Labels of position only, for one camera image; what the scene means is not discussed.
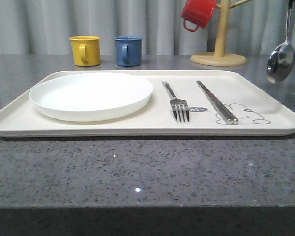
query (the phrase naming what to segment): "yellow mug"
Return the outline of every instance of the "yellow mug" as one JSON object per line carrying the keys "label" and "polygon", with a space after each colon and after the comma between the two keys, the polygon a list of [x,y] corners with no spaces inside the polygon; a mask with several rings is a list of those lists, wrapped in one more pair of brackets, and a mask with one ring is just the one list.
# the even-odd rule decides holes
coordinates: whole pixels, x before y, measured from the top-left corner
{"label": "yellow mug", "polygon": [[100,64],[98,36],[70,37],[74,64],[77,66],[94,66]]}

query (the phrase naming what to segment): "fork handle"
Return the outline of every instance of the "fork handle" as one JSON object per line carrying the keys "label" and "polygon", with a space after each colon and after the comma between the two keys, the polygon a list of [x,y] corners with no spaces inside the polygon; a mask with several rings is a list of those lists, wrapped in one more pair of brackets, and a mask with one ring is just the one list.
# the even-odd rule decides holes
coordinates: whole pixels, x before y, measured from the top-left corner
{"label": "fork handle", "polygon": [[166,81],[162,81],[163,85],[165,86],[165,88],[167,89],[169,96],[171,97],[171,99],[176,98],[172,88],[169,86],[169,83]]}

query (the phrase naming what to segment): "mug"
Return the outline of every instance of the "mug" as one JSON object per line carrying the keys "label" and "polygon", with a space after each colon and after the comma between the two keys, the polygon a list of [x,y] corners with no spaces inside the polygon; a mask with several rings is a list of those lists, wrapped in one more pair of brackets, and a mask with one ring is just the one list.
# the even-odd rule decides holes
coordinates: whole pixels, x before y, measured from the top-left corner
{"label": "mug", "polygon": [[70,37],[73,60],[76,66],[94,66],[100,64],[98,36]]}
{"label": "mug", "polygon": [[116,61],[120,66],[141,65],[142,38],[136,36],[115,37]]}
{"label": "mug", "polygon": [[[190,32],[198,30],[199,26],[206,27],[209,23],[215,7],[217,5],[216,0],[188,0],[183,8],[181,17],[183,20],[183,26]],[[186,25],[186,21],[190,21],[196,24],[194,29],[190,29]]]}

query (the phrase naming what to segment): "spoon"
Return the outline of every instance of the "spoon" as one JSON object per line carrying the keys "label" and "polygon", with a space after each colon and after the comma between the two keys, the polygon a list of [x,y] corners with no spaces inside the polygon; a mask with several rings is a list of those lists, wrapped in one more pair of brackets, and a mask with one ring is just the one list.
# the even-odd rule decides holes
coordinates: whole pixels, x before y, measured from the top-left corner
{"label": "spoon", "polygon": [[294,65],[295,51],[289,39],[292,3],[293,0],[289,0],[286,16],[285,42],[277,46],[267,63],[267,78],[272,83],[285,80]]}

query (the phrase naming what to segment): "tray rim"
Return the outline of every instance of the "tray rim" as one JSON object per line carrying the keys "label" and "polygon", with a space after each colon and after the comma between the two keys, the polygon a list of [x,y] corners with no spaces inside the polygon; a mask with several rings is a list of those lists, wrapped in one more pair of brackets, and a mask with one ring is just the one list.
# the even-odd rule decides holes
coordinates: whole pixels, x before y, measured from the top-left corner
{"label": "tray rim", "polygon": [[[19,95],[17,98],[15,98],[13,101],[11,101],[10,103],[8,103],[6,106],[4,106],[3,108],[0,109],[0,115],[2,115],[2,113],[7,112],[7,110],[15,105],[15,103],[20,103],[22,104],[22,100],[29,100],[28,98],[28,93],[31,91],[32,88],[34,88],[35,86],[37,86],[40,83],[43,83],[47,80],[51,80],[54,78],[58,78],[57,75],[58,74],[64,74],[65,75],[70,75],[70,74],[80,74],[80,73],[100,73],[100,72],[115,72],[115,73],[148,73],[148,75],[166,75],[167,73],[175,73],[175,72],[179,72],[179,73],[223,73],[223,74],[236,74],[237,76],[239,75],[240,77],[242,77],[245,80],[245,83],[248,83],[249,85],[255,87],[256,89],[259,89],[260,92],[264,93],[265,95],[267,95],[270,99],[272,99],[273,101],[281,104],[285,109],[287,109],[289,112],[291,112],[293,115],[295,115],[295,112],[293,112],[292,110],[290,110],[288,107],[286,107],[285,105],[283,105],[282,103],[280,103],[279,101],[277,101],[275,98],[273,98],[272,96],[268,95],[265,91],[263,91],[262,89],[260,89],[259,87],[257,87],[255,84],[253,84],[252,82],[250,82],[249,80],[247,80],[246,78],[244,78],[242,75],[240,75],[239,73],[233,72],[233,71],[227,71],[227,70],[81,70],[81,71],[77,71],[77,70],[65,70],[65,71],[57,71],[57,72],[53,72],[49,75],[47,75],[45,78],[43,78],[42,80],[40,80],[38,83],[36,83],[35,85],[31,86],[29,89],[27,89],[25,92],[23,92],[21,95]],[[295,127],[291,128],[291,129],[272,129],[274,132],[269,133],[269,134],[260,134],[258,132],[250,132],[249,134],[247,133],[242,133],[242,132],[237,132],[237,133],[232,133],[230,134],[228,132],[228,129],[219,129],[222,130],[223,132],[221,133],[212,133],[212,132],[177,132],[175,131],[175,129],[172,128],[163,128],[162,130],[167,130],[168,132],[152,132],[153,130],[158,130],[157,128],[154,129],[140,129],[140,131],[138,131],[137,129],[135,129],[136,132],[121,132],[123,130],[127,130],[126,128],[120,128],[120,129],[115,129],[118,130],[118,132],[112,132],[109,133],[107,131],[109,131],[110,129],[96,129],[101,130],[101,131],[106,131],[103,133],[94,133],[94,132],[85,132],[85,131],[92,131],[93,129],[80,129],[81,131],[83,131],[83,133],[77,134],[77,130],[75,129],[66,129],[66,130],[58,130],[61,131],[61,133],[55,134],[55,133],[49,133],[50,131],[57,131],[57,129],[52,129],[52,130],[32,130],[31,134],[28,134],[28,130],[24,131],[24,130],[9,130],[9,129],[2,129],[0,128],[0,136],[1,137],[7,137],[7,138],[22,138],[22,137],[81,137],[81,136],[85,136],[85,137],[90,137],[90,136],[286,136],[286,135],[290,135],[295,133]]]}

